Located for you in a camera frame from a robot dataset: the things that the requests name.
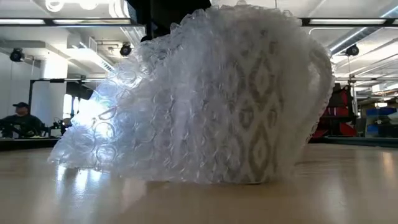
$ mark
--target ceiling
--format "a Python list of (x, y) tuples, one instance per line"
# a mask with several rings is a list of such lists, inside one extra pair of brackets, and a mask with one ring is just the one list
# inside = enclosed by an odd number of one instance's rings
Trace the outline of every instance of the ceiling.
[[(107, 0), (101, 0), (94, 10), (84, 10), (78, 3), (65, 3), (58, 12), (49, 12), (45, 0), (0, 0), (0, 14), (3, 17), (115, 17), (109, 10)], [(121, 9), (118, 11), (126, 16), (124, 1), (119, 1)], [(238, 0), (212, 0), (213, 4), (235, 5)], [(275, 0), (246, 0), (247, 4), (274, 8)], [(398, 6), (397, 0), (277, 0), (277, 7), (281, 10), (289, 10), (297, 17), (381, 17), (386, 11)], [(303, 28), (314, 39), (326, 48), (337, 40), (344, 39), (353, 30), (347, 28)], [(78, 29), (54, 29), (54, 28), (0, 28), (0, 39), (7, 40), (41, 40), (56, 48), (65, 46), (67, 37), (71, 33), (79, 33), (93, 37), (98, 43), (98, 53), (111, 63), (117, 63), (120, 59), (119, 48), (123, 42), (130, 42), (129, 32), (120, 28), (78, 28)], [(336, 54), (331, 58), (335, 66), (336, 77), (349, 77), (355, 73), (359, 77), (398, 77), (398, 29), (380, 29), (365, 37), (357, 43), (360, 54), (349, 59), (345, 55)], [(360, 93), (369, 94), (371, 87), (378, 82), (358, 82), (357, 90)]]

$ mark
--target cap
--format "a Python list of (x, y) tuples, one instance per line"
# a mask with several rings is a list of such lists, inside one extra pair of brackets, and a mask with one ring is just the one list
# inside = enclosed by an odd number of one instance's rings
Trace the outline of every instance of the cap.
[(24, 103), (24, 102), (14, 104), (13, 106), (15, 106), (16, 108), (24, 108), (24, 107), (29, 108), (29, 104)]

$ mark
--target bubble wrap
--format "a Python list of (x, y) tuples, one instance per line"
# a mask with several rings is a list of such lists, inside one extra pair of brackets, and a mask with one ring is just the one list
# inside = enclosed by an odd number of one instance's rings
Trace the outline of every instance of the bubble wrap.
[(276, 9), (195, 11), (97, 88), (49, 161), (145, 180), (289, 173), (333, 86), (324, 49)]

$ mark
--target white wall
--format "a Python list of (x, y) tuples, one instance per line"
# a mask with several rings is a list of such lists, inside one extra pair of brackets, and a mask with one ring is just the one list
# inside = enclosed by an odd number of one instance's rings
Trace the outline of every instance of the white wall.
[(0, 118), (14, 114), (14, 103), (28, 102), (29, 80), (40, 77), (41, 71), (28, 63), (15, 63), (0, 53)]

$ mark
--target table surface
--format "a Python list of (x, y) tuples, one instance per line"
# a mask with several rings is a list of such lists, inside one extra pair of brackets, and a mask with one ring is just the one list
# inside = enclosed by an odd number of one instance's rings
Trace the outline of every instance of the table surface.
[(398, 223), (398, 151), (307, 146), (293, 176), (264, 185), (123, 179), (0, 153), (1, 223)]

